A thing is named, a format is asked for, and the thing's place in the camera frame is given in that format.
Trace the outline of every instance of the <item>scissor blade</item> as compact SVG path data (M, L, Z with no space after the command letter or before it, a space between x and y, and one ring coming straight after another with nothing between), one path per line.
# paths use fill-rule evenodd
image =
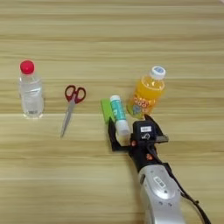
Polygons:
M64 118L64 122L62 124L62 129L61 129L61 132L60 132L60 137L63 137L65 135L65 132L67 130L67 125L69 124L72 113L74 111L74 106L75 106L75 102L74 102L74 99L72 99L69 102L69 105L68 105L68 108L67 108L67 111L66 111L66 116Z

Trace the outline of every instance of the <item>red scissor handle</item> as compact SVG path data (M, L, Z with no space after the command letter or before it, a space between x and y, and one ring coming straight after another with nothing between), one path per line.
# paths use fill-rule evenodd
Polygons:
M75 103L82 102L86 98L87 92L84 87L78 87L76 90L76 86L70 85L65 90L66 99L70 102L73 98Z

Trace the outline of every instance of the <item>plastic bottle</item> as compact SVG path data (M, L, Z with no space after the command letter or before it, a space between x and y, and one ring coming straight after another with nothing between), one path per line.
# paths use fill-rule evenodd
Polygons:
M41 80L35 74L32 61L23 61L20 64L20 69L19 92L24 115L32 118L40 117L44 110Z
M154 66L148 75L136 85L134 96L127 104L128 112L138 118L144 118L144 115L149 115L155 107L158 98L164 92L165 69L161 66Z
M122 100L119 95L110 97L110 104L115 115L115 128L119 136L125 137L130 134L130 127L123 111Z

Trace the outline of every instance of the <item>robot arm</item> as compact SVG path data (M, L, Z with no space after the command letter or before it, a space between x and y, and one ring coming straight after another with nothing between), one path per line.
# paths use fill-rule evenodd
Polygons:
M186 224L179 206L181 196L197 207L205 224L211 224L199 202L186 193L170 166L158 158L155 144L168 142L168 137L151 117L146 115L145 119L133 123L129 146L118 143L114 122L110 119L108 123L112 150L128 152L135 163L145 207L145 224Z

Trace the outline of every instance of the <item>orange juice bottle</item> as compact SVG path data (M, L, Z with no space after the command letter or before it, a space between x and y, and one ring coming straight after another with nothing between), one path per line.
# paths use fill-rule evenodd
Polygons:
M165 69L161 66L154 66L150 74L142 77L136 85L134 96L129 100L127 110L138 118L144 118L149 115L155 107L158 98L164 92Z

